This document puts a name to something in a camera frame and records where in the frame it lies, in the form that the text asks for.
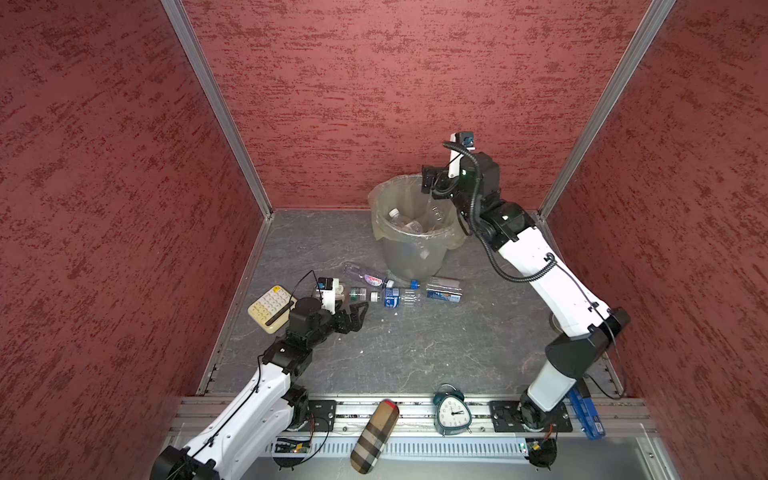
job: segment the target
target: clock face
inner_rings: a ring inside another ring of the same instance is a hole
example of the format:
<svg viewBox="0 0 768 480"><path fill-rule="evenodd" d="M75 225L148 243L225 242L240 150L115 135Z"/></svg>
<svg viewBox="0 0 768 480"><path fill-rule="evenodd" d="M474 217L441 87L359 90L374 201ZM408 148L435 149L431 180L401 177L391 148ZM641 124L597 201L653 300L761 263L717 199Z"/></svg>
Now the clock face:
<svg viewBox="0 0 768 480"><path fill-rule="evenodd" d="M437 415L440 425L449 429L466 427L472 420L467 407L452 396L445 397L440 403Z"/></svg>

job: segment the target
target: alarm clock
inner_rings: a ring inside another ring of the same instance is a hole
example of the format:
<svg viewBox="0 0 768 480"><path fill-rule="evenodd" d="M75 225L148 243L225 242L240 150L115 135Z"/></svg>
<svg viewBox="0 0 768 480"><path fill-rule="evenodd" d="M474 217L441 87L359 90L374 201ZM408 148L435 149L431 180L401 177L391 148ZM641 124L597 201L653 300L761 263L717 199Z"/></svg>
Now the alarm clock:
<svg viewBox="0 0 768 480"><path fill-rule="evenodd" d="M441 385L432 403L437 406L435 411L437 433L446 436L469 431L469 426L472 424L472 413L467 404L464 403L464 394L453 385L448 383Z"/></svg>

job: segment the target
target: gray floor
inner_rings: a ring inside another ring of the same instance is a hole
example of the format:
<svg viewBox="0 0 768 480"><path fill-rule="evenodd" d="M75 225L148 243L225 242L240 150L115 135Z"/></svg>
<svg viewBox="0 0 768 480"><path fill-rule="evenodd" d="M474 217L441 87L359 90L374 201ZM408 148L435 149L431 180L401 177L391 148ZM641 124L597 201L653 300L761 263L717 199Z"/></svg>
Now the gray floor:
<svg viewBox="0 0 768 480"><path fill-rule="evenodd" d="M386 268L370 212L277 212L245 305L273 285L291 290L309 269L339 276L347 260ZM372 303L359 332L331 335L315 348L312 365L297 383L312 394L430 393L444 382L469 394L520 393L556 337L544 301L530 286L496 275L475 239L449 251L439 275L462 281L460 304L427 300L408 310ZM296 297L311 291L312 281L305 280ZM273 340L243 308L209 388L240 391Z"/></svg>

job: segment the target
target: robotic arm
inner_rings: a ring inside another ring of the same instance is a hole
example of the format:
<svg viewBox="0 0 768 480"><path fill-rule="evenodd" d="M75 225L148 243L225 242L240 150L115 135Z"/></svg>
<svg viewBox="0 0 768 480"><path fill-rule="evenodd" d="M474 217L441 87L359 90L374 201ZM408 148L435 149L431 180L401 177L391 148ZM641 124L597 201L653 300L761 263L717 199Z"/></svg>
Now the robotic arm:
<svg viewBox="0 0 768 480"><path fill-rule="evenodd" d="M501 198L499 166L484 153L473 153L475 136L463 131L443 143L451 151L447 167L422 167L422 192L450 199L482 243L494 270L505 280L530 283L557 317L563 333L546 347L547 362L521 397L519 419L526 428L549 427L553 411L584 376L630 317L610 309L552 251L531 217ZM523 275L512 276L497 264L498 252Z"/></svg>
<svg viewBox="0 0 768 480"><path fill-rule="evenodd" d="M306 390L292 385L312 362L312 348L333 332L357 332L368 303L335 313L316 298L302 298L290 311L286 334L263 354L256 375L205 431L183 449L172 446L157 457L150 480L239 480L264 449L286 429L310 417Z"/></svg>

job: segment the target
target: trash can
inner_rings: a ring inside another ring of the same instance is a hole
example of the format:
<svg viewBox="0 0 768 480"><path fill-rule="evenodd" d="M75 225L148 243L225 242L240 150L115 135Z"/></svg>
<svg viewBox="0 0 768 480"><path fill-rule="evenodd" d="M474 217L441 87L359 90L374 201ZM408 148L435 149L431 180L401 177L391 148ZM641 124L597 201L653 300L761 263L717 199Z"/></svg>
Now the trash can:
<svg viewBox="0 0 768 480"><path fill-rule="evenodd" d="M440 270L446 250L460 247L466 235L450 200L421 192L421 175L400 175L376 185L368 195L373 236L382 241L387 267L402 280L424 280ZM401 215L423 224L424 233L410 233L390 221Z"/></svg>

